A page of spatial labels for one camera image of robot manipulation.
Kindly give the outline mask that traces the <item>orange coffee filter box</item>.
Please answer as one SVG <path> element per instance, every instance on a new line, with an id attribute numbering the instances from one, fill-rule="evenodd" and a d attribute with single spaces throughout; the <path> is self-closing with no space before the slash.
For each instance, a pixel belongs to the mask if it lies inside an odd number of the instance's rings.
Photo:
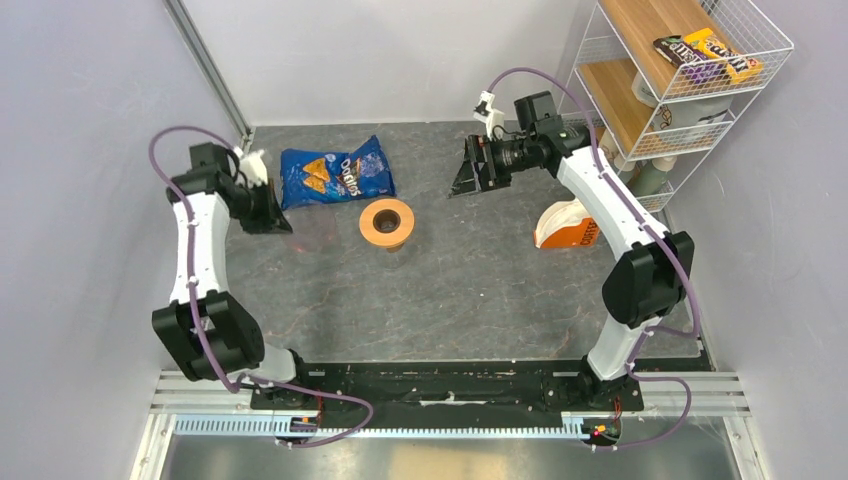
<path id="1" fill-rule="evenodd" d="M 600 228 L 579 200 L 558 201 L 540 216 L 533 232 L 539 249 L 590 247 L 596 243 Z"/>

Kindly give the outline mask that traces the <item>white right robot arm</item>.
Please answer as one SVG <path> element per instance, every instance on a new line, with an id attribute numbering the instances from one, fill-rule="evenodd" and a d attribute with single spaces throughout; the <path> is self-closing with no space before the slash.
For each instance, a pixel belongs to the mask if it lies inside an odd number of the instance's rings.
<path id="1" fill-rule="evenodd" d="M 486 127 L 464 141 L 464 156 L 449 195 L 461 197 L 510 186 L 513 175 L 548 171 L 584 207 L 607 239 L 616 260 L 602 285 L 607 318 L 583 357 L 568 399 L 604 408 L 634 389 L 630 371 L 644 339 L 683 301 L 689 285 L 694 241 L 654 219 L 609 166 L 590 125 L 565 124 L 548 91 L 515 101 L 519 130 L 502 129 L 490 91 L 473 110 Z"/>

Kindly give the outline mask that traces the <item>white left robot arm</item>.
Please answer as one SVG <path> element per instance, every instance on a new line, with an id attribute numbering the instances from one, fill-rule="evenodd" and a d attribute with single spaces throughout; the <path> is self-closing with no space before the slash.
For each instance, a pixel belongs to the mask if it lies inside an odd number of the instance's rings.
<path id="1" fill-rule="evenodd" d="M 307 405 L 310 377 L 297 371 L 290 349 L 265 343 L 258 322 L 232 295 L 226 273 L 231 221 L 247 234 L 289 234 L 262 154 L 243 157 L 212 142 L 189 150 L 191 167 L 171 178 L 166 196 L 178 229 L 177 267 L 166 307 L 152 327 L 190 381 L 233 381 L 241 373 L 276 380 L 275 394 L 290 408 Z"/>

